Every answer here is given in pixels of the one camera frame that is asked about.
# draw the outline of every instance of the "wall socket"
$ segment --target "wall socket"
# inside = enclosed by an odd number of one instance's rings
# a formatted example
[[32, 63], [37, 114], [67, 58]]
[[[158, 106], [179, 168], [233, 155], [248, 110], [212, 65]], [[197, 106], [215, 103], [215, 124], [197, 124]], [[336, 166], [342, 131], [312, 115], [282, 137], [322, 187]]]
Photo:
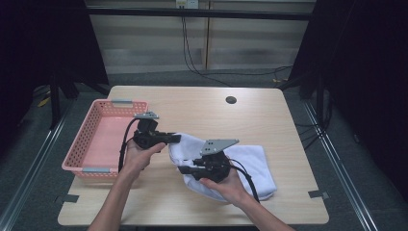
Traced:
[[176, 0], [177, 9], [198, 9], [198, 0]]

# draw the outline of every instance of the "light wood tabletop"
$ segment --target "light wood tabletop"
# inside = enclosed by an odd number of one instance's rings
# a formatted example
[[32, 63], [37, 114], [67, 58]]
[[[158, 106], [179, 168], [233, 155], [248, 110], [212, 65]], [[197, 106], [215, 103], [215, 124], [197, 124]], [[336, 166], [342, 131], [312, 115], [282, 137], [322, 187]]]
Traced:
[[[234, 96], [237, 102], [227, 103], [228, 96]], [[117, 86], [108, 98], [148, 102], [149, 110], [160, 116], [157, 130], [161, 132], [187, 133], [202, 140], [239, 139], [239, 144], [261, 145], [277, 187], [262, 204], [288, 224], [329, 220], [322, 198], [308, 194], [318, 190], [318, 186], [281, 90]], [[68, 194], [79, 195], [78, 201], [63, 205], [59, 223], [89, 225], [112, 182], [75, 177]], [[134, 183], [122, 224], [252, 225], [233, 205], [189, 190], [170, 161], [167, 148], [152, 157], [150, 166]]]

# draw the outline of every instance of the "plastic basket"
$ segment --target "plastic basket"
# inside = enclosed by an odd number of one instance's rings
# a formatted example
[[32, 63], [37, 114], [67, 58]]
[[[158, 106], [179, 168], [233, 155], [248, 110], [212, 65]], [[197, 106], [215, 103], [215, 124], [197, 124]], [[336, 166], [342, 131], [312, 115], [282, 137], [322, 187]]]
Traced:
[[[79, 177], [117, 177], [119, 150], [126, 127], [135, 114], [147, 112], [147, 102], [132, 100], [93, 101], [63, 162], [63, 169]], [[137, 129], [132, 124], [128, 138]]]

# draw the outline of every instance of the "person's left hand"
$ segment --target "person's left hand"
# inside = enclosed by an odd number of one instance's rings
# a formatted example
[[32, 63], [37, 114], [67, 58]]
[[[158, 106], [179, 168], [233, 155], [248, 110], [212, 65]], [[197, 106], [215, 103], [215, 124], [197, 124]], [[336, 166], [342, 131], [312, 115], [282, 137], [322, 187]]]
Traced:
[[153, 154], [160, 152], [166, 144], [160, 142], [148, 149], [140, 148], [133, 139], [127, 142], [125, 164], [123, 170], [132, 172], [131, 174], [138, 178], [140, 172], [150, 164], [150, 158]]

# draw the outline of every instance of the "folded cloth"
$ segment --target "folded cloth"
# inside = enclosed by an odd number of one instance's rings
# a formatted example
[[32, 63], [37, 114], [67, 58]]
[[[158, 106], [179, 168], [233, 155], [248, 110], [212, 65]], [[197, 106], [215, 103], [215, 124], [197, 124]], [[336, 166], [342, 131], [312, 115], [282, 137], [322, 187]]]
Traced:
[[[200, 159], [200, 150], [205, 141], [188, 134], [178, 133], [181, 140], [178, 143], [168, 145], [171, 162], [176, 166], [196, 167], [192, 160]], [[275, 183], [270, 174], [264, 148], [260, 145], [234, 145], [224, 149], [225, 155], [242, 164], [255, 185], [260, 200], [268, 199], [276, 191]], [[246, 191], [252, 194], [252, 190], [245, 176], [239, 172], [240, 179]], [[196, 193], [203, 194], [218, 201], [226, 201], [222, 195], [208, 189], [190, 174], [183, 175], [186, 186]]]

